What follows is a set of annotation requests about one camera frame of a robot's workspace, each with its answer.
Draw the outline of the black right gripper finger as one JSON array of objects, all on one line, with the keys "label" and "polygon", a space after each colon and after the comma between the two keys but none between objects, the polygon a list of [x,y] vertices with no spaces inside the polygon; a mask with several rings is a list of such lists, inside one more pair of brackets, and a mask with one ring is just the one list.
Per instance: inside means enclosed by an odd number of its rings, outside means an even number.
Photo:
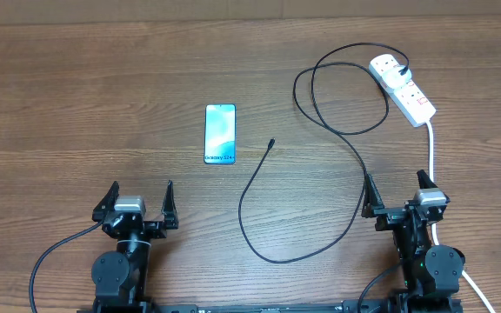
[{"label": "black right gripper finger", "polygon": [[424,170],[419,170],[417,172],[417,179],[421,190],[434,189],[436,187],[436,184],[430,179],[429,175]]},{"label": "black right gripper finger", "polygon": [[364,200],[361,217],[373,218],[379,216],[384,210],[384,203],[371,174],[364,180]]}]

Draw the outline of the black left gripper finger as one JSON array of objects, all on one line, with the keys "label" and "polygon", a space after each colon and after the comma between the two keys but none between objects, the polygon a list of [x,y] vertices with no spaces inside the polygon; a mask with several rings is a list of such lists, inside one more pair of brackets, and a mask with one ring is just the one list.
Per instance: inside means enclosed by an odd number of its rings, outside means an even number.
[{"label": "black left gripper finger", "polygon": [[178,215],[174,200],[173,182],[171,180],[167,183],[167,190],[162,205],[162,215],[164,217],[164,227],[167,230],[178,229]]},{"label": "black left gripper finger", "polygon": [[114,205],[119,196],[119,183],[115,181],[109,188],[106,195],[97,204],[97,206],[92,211],[92,220],[94,222],[101,222],[105,219],[105,216],[112,210],[114,210]]}]

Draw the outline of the blue Galaxy S24+ smartphone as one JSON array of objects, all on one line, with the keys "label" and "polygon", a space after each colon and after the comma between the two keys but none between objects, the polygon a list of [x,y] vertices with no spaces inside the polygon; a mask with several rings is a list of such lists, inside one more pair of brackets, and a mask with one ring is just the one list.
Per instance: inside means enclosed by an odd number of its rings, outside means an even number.
[{"label": "blue Galaxy S24+ smartphone", "polygon": [[234,103],[208,104],[205,108],[204,162],[236,162],[237,110]]}]

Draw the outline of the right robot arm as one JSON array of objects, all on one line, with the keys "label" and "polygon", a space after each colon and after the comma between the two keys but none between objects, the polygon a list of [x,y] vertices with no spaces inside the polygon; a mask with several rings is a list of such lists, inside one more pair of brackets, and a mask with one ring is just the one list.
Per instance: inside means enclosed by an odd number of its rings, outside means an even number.
[{"label": "right robot arm", "polygon": [[[437,245],[428,228],[443,219],[450,198],[432,182],[424,170],[417,172],[419,189],[401,208],[387,208],[371,175],[364,180],[365,199],[361,216],[374,218],[377,231],[390,231],[399,257],[398,264],[383,271],[364,288],[357,301],[359,312],[461,312],[452,296],[459,291],[465,256],[460,250]],[[371,287],[397,269],[405,287],[393,290],[377,307],[365,304]]]}]

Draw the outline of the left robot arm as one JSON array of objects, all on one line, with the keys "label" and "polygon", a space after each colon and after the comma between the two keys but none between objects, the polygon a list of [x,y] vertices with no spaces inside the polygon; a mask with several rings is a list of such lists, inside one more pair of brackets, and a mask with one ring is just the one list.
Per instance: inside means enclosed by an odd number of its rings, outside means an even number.
[{"label": "left robot arm", "polygon": [[179,226],[173,182],[167,183],[161,213],[163,219],[145,218],[141,196],[121,196],[114,182],[95,207],[92,220],[117,241],[117,247],[100,255],[92,265],[96,286],[94,312],[158,312],[157,304],[145,295],[151,241],[164,239]]}]

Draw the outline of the white USB charger plug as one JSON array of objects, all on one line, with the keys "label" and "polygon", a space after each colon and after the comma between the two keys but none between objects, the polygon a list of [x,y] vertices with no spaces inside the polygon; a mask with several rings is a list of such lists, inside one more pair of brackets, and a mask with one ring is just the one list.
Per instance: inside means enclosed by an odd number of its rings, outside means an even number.
[{"label": "white USB charger plug", "polygon": [[396,90],[406,85],[412,78],[411,71],[406,66],[395,66],[386,70],[382,79],[389,89]]}]

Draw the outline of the white power strip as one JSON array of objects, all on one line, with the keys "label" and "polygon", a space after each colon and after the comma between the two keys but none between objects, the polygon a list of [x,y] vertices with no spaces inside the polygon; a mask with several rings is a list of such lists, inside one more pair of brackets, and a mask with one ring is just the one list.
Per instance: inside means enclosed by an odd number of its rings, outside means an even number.
[{"label": "white power strip", "polygon": [[412,78],[406,85],[396,90],[389,89],[382,79],[382,75],[386,70],[399,65],[402,64],[393,55],[383,54],[370,61],[369,70],[411,125],[413,127],[422,126],[431,120],[436,113],[436,109],[423,91],[413,82]]}]

